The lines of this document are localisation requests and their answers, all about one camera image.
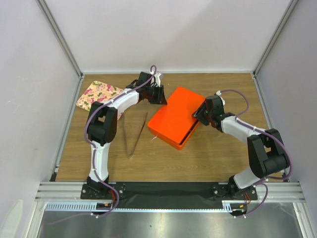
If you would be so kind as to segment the orange box lid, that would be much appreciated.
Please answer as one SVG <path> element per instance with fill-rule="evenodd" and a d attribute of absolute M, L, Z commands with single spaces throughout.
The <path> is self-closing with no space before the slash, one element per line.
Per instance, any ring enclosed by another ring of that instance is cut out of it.
<path fill-rule="evenodd" d="M 178 87 L 167 99 L 167 105 L 163 105 L 150 121 L 159 124 L 182 123 L 189 127 L 194 120 L 197 120 L 192 114 L 199 108 L 204 100 L 204 96 L 184 87 Z"/>

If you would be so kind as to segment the orange chocolate box base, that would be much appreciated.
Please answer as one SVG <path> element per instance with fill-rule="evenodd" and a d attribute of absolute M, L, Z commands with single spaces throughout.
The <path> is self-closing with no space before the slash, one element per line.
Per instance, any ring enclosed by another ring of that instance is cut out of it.
<path fill-rule="evenodd" d="M 189 127 L 185 126 L 182 123 L 159 124 L 152 123 L 150 121 L 147 124 L 151 134 L 177 150 L 183 149 L 198 125 L 199 122 L 197 120 L 194 120 L 194 122 L 190 124 Z"/>

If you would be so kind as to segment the steel serving tongs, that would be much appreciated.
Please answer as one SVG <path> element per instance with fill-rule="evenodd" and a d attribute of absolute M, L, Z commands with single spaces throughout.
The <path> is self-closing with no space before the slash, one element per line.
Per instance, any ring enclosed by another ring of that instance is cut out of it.
<path fill-rule="evenodd" d="M 144 119 L 142 120 L 142 124 L 140 127 L 140 130 L 137 133 L 134 133 L 134 135 L 132 136 L 133 139 L 135 139 L 135 141 L 132 144 L 132 147 L 129 149 L 128 147 L 128 134 L 126 131 L 126 123 L 125 123 L 125 114 L 122 114 L 122 126 L 123 126 L 123 138 L 124 138 L 124 146 L 125 146 L 125 152 L 126 152 L 126 156 L 128 159 L 131 159 L 134 155 L 134 152 L 136 150 L 136 147 L 138 145 L 139 139 L 141 137 L 141 134 L 143 132 L 143 129 L 145 127 L 146 124 L 146 120 L 148 117 L 148 113 L 145 113 Z"/>

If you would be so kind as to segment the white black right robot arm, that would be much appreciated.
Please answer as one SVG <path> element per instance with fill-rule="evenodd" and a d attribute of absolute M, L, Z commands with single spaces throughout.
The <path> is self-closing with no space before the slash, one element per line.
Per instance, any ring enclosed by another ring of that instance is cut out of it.
<path fill-rule="evenodd" d="M 291 158 L 279 131 L 255 127 L 233 113 L 226 113 L 224 100 L 220 96 L 206 97 L 192 116 L 203 125 L 211 125 L 247 145 L 249 166 L 229 178 L 226 196 L 240 199 L 252 185 L 260 183 L 271 174 L 291 168 Z"/>

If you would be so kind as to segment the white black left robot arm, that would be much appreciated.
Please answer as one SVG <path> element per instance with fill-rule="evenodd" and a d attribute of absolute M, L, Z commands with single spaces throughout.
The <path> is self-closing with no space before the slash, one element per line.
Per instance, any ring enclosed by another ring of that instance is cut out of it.
<path fill-rule="evenodd" d="M 142 71 L 138 79 L 117 96 L 92 103 L 84 132 L 84 138 L 91 146 L 91 169 L 86 182 L 97 198 L 105 198 L 110 190 L 108 154 L 116 136 L 118 115 L 144 99 L 151 104 L 167 105 L 162 78 L 163 74 L 155 69 L 149 73 Z"/>

